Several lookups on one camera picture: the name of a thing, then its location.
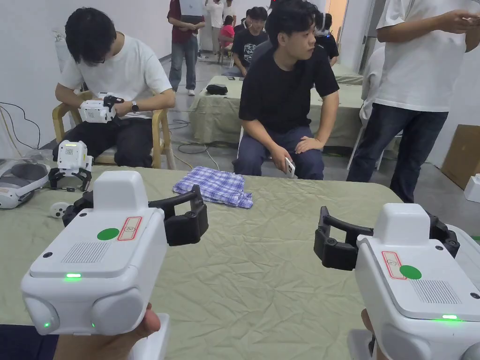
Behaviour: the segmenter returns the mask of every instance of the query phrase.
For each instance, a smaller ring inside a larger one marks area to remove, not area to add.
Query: blue plaid cloth
[[[206,201],[250,209],[253,205],[252,194],[243,192],[244,184],[242,175],[197,167],[177,182],[173,191],[185,194],[192,190],[193,185],[199,185]]]

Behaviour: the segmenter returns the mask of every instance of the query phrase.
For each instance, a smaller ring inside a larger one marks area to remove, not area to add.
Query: wristwatch
[[[137,112],[138,110],[139,110],[139,108],[138,108],[137,102],[132,101],[132,111]]]

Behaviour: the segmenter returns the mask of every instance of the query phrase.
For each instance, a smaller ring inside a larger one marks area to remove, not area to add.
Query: pink shirt
[[[233,39],[233,37],[235,36],[235,31],[233,30],[232,25],[225,25],[221,28],[220,34],[226,37],[231,37]],[[231,42],[225,42],[224,46],[228,46],[230,44]]]

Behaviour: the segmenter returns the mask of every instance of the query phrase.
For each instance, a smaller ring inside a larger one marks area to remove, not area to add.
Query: red label sticker
[[[402,263],[396,252],[391,251],[382,251],[382,256],[384,257],[385,265],[387,266],[388,273],[390,277],[395,280],[406,280],[407,278],[402,275],[400,272],[400,267]]]
[[[123,224],[123,228],[120,231],[119,237],[117,237],[118,241],[127,241],[133,240],[135,235],[137,235],[138,228],[140,227],[140,223],[142,222],[141,216],[136,217],[128,217],[125,220],[125,224]]]

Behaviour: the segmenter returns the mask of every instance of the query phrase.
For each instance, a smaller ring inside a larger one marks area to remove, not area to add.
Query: person in pink shirt
[[[220,30],[220,41],[222,42],[222,47],[228,50],[232,49],[233,37],[235,36],[235,31],[233,30],[233,17],[230,15],[225,17],[223,22],[223,27]]]

